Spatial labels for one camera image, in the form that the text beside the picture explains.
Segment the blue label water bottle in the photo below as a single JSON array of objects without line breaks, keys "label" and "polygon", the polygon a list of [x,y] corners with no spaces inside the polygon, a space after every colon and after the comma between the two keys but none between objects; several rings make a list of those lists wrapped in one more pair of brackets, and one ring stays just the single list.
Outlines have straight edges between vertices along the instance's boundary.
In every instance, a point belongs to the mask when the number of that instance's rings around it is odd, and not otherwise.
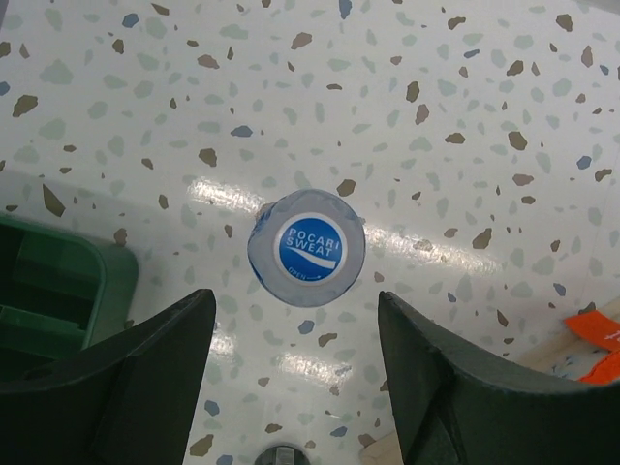
[{"label": "blue label water bottle", "polygon": [[264,288],[294,307],[321,307],[343,295],[365,260],[361,219],[343,200],[302,189],[266,206],[247,243]]}]

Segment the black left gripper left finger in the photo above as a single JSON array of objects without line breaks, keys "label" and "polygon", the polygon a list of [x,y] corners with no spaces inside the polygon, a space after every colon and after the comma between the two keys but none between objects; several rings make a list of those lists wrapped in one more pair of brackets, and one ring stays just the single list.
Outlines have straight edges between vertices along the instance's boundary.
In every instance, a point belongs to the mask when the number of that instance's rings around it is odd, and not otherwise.
[{"label": "black left gripper left finger", "polygon": [[200,289],[2,383],[2,463],[182,463],[215,317],[214,293]]}]

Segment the black gold drink can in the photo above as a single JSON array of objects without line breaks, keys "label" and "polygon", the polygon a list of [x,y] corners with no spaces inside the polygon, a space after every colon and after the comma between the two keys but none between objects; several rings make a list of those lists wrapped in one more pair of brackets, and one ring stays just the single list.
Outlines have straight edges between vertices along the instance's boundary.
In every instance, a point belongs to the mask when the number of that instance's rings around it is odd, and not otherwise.
[{"label": "black gold drink can", "polygon": [[255,460],[255,465],[309,465],[303,451],[286,444],[268,447]]}]

